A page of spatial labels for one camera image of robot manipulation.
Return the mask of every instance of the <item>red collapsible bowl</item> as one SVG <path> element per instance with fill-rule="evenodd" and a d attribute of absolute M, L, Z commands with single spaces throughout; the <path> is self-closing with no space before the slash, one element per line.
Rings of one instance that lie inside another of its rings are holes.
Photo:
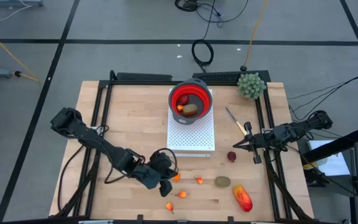
<path fill-rule="evenodd" d="M 189 104 L 195 104 L 198 108 L 193 116 L 184 116 L 178 111 L 179 98 L 189 96 Z M 169 107 L 172 111 L 173 119 L 180 124 L 193 124 L 197 119 L 207 115 L 212 107 L 212 95 L 204 81 L 191 78 L 185 82 L 177 84 L 169 94 Z"/>

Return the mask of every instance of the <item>white perforated box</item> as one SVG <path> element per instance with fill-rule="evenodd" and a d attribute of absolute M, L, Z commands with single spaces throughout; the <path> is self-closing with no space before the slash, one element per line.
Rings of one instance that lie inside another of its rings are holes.
<path fill-rule="evenodd" d="M 207 115 L 193 124 L 184 125 L 173 119 L 168 107 L 167 148 L 178 157 L 210 157 L 215 151 L 213 111 L 212 106 Z"/>

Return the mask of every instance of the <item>wooden table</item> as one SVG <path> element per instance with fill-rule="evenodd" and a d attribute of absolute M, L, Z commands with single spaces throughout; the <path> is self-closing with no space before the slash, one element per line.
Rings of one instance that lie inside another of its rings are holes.
<path fill-rule="evenodd" d="M 83 82 L 78 97 L 77 110 L 83 121 L 89 125 L 93 113 L 98 82 Z M 147 160 L 157 149 L 167 145 L 168 93 L 173 86 L 164 85 L 114 85 L 109 106 L 107 125 L 110 130 L 104 138 L 115 146 L 133 149 Z M 135 179 L 122 179 L 106 185 L 103 183 L 110 169 L 107 157 L 102 155 L 99 165 L 98 181 L 93 199 L 91 218 L 135 220 L 143 214 L 145 220 L 204 220 L 225 221 L 233 216 L 236 221 L 274 221 L 272 203 L 265 164 L 254 164 L 252 153 L 233 149 L 232 145 L 243 136 L 224 110 L 231 110 L 240 123 L 250 121 L 253 133 L 259 132 L 259 122 L 255 101 L 245 100 L 237 93 L 235 86 L 209 86 L 213 90 L 213 110 L 216 151 L 211 158 L 178 158 L 180 182 L 173 182 L 173 190 L 163 198 L 158 188 L 147 190 Z M 268 83 L 268 93 L 276 125 L 291 122 L 288 103 L 282 83 Z M 267 121 L 265 104 L 264 120 Z M 65 149 L 62 167 L 68 158 L 80 147 L 77 140 L 69 140 Z M 226 154 L 235 151 L 237 160 L 230 163 Z M 72 196 L 78 186 L 85 150 L 73 159 L 65 173 L 62 187 L 62 205 Z M 295 151 L 281 153 L 287 188 L 307 215 L 313 217 L 308 189 L 300 161 Z M 224 175 L 232 180 L 232 185 L 219 189 L 214 185 L 217 176 Z M 117 171 L 111 177 L 119 176 Z M 204 178 L 198 185 L 194 177 Z M 236 202 L 232 186 L 242 184 L 250 194 L 254 207 L 244 212 Z M 179 191 L 188 192 L 187 198 L 174 196 Z M 280 191 L 277 190 L 280 216 L 285 217 Z M 84 214 L 87 193 L 83 195 L 80 214 Z M 171 202 L 173 215 L 165 208 Z M 57 188 L 50 214 L 56 214 Z"/>

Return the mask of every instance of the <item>gray floor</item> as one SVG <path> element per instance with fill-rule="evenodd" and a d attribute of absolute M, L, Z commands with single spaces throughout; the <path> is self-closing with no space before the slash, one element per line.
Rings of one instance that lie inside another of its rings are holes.
<path fill-rule="evenodd" d="M 0 38 L 59 39 L 73 0 L 44 0 L 45 7 L 28 9 L 0 24 Z M 217 9 L 229 19 L 245 1 L 217 1 Z M 358 1 L 347 0 L 358 25 Z M 248 40 L 262 8 L 250 0 L 243 15 L 222 28 L 211 24 L 208 39 Z M 0 8 L 0 19 L 13 10 Z M 206 22 L 195 13 L 179 11 L 173 1 L 81 0 L 69 39 L 198 39 Z M 357 41 L 339 0 L 270 1 L 255 36 L 257 40 Z M 42 80 L 47 76 L 57 44 L 7 44 Z M 214 45 L 209 72 L 238 70 L 246 45 Z M 191 56 L 191 45 L 66 44 L 52 80 L 44 108 L 19 176 L 5 221 L 46 217 L 56 186 L 66 140 L 50 130 L 50 120 L 64 106 L 74 107 L 81 82 L 116 72 L 169 73 L 185 80 L 201 72 Z M 199 47 L 200 59 L 208 51 Z M 324 88 L 358 75 L 358 46 L 255 45 L 250 70 L 269 70 L 274 82 L 284 82 L 288 97 Z M 0 68 L 22 70 L 2 48 Z M 37 104 L 42 86 L 24 78 L 0 79 L 0 201 Z M 306 99 L 290 101 L 293 106 Z M 311 107 L 299 109 L 297 114 Z M 358 82 L 333 94 L 318 109 L 334 121 L 332 132 L 347 134 L 358 129 Z M 310 189 L 316 218 L 338 222 L 349 218 L 346 197 Z"/>

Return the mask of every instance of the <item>small orange object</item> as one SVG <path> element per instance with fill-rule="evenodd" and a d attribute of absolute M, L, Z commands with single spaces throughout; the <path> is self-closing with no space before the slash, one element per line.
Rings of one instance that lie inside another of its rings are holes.
<path fill-rule="evenodd" d="M 183 106 L 182 106 L 182 105 L 178 105 L 177 108 L 178 108 L 178 111 L 179 111 L 179 112 L 181 112 L 181 111 L 183 110 Z"/>
<path fill-rule="evenodd" d="M 173 214 L 173 205 L 172 205 L 172 203 L 167 203 L 165 206 L 166 206 L 166 208 L 167 208 L 169 211 L 171 211 L 172 214 Z"/>
<path fill-rule="evenodd" d="M 180 181 L 180 173 L 178 173 L 178 175 L 173 177 L 174 181 Z"/>
<path fill-rule="evenodd" d="M 179 192 L 177 195 L 175 196 L 178 196 L 180 198 L 185 198 L 187 196 L 187 193 L 186 192 Z"/>
<path fill-rule="evenodd" d="M 240 204 L 240 207 L 249 212 L 252 209 L 252 200 L 246 190 L 243 188 L 241 184 L 234 186 L 233 188 L 234 196 Z"/>
<path fill-rule="evenodd" d="M 203 184 L 204 179 L 202 177 L 194 177 L 194 179 L 196 179 L 198 184 Z"/>

